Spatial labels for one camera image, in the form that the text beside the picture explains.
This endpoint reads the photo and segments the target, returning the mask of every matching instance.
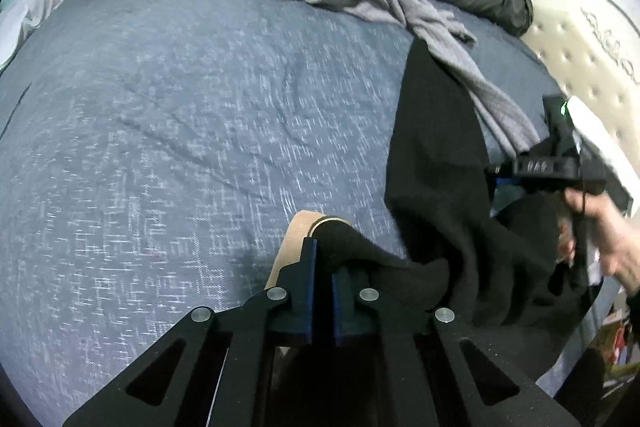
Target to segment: person's hand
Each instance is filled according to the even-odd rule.
[[[582,192],[572,188],[564,192],[574,212],[582,211],[582,197]],[[640,234],[622,217],[606,192],[599,196],[586,194],[584,213],[596,219],[595,240],[603,272],[616,277],[629,296],[636,295],[640,291]]]

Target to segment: black device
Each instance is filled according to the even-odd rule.
[[[498,184],[513,184],[527,192],[554,192],[573,187],[598,195],[605,189],[620,209],[629,208],[630,197],[615,173],[589,144],[582,140],[566,107],[563,95],[542,99],[549,136],[529,151],[486,169],[490,190]]]
[[[453,311],[405,306],[370,287],[364,269],[323,275],[321,248],[306,238],[278,286],[241,307],[189,312],[64,427],[270,425],[277,346],[355,346],[374,368],[376,427],[578,427]]]

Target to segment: fabric fold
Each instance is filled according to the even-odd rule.
[[[498,87],[482,75],[462,42],[476,42],[453,13],[437,10],[429,0],[305,0],[308,4],[343,11],[370,22],[399,24],[427,43],[434,58],[442,62],[468,89],[482,121],[509,156],[529,150],[540,137],[527,115]]]

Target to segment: screw head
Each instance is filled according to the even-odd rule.
[[[456,314],[449,308],[438,308],[435,315],[437,320],[444,322],[445,324],[456,318]]]
[[[211,311],[208,308],[196,308],[191,312],[193,322],[206,322],[211,318]]]
[[[374,288],[363,288],[362,290],[360,290],[360,298],[363,301],[376,301],[378,300],[378,297],[380,297],[380,293],[378,293],[378,290],[374,289]]]
[[[267,290],[267,297],[272,301],[282,301],[287,296],[287,291],[279,286],[274,286]]]

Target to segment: headboard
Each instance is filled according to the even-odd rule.
[[[640,30],[612,0],[532,0],[522,40],[602,120],[640,172]]]

